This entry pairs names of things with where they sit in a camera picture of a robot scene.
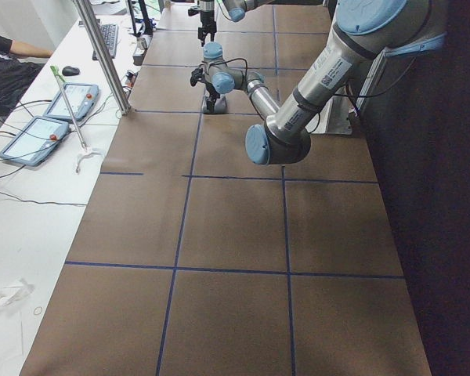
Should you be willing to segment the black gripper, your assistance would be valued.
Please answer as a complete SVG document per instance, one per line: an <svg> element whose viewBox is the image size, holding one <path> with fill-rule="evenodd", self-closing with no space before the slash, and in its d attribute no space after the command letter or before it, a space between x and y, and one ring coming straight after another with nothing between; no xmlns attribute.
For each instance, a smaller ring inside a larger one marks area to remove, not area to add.
<svg viewBox="0 0 470 376"><path fill-rule="evenodd" d="M204 98L204 112L206 114L216 114L216 103L219 99L219 94L212 83L212 78L209 73L202 67L195 68L190 75L190 85L194 87L197 83L203 83L210 92Z"/></svg>
<svg viewBox="0 0 470 376"><path fill-rule="evenodd" d="M197 37L201 43L201 46L204 46L205 43L205 34L204 30L210 30L210 40L215 40L216 28L215 28L215 11L214 10L201 10L201 27L197 29Z"/></svg>

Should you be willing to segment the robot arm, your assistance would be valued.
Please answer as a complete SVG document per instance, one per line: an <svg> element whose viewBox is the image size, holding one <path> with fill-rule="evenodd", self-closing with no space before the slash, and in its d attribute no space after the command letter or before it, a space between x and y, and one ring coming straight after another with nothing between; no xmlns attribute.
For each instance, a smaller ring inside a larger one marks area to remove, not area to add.
<svg viewBox="0 0 470 376"><path fill-rule="evenodd" d="M246 13L255 10L263 5L270 3L270 1L259 0L227 0L222 1L224 9L227 12L228 19L232 22L239 22L245 18ZM188 9L188 16L199 15L201 25L197 29L197 38L201 42L201 46L206 44L207 36L210 41L215 40L217 32L217 23L215 15L215 1L214 0L200 0L196 5Z"/></svg>
<svg viewBox="0 0 470 376"><path fill-rule="evenodd" d="M440 49L447 33L447 1L339 1L327 44L279 104L262 75L229 67L222 46L209 42L190 84L206 85L206 107L233 90L245 92L263 124L252 125L245 136L248 157L257 165L285 165L301 161L311 147L306 126L328 100L347 83L356 68L381 52L415 56Z"/></svg>

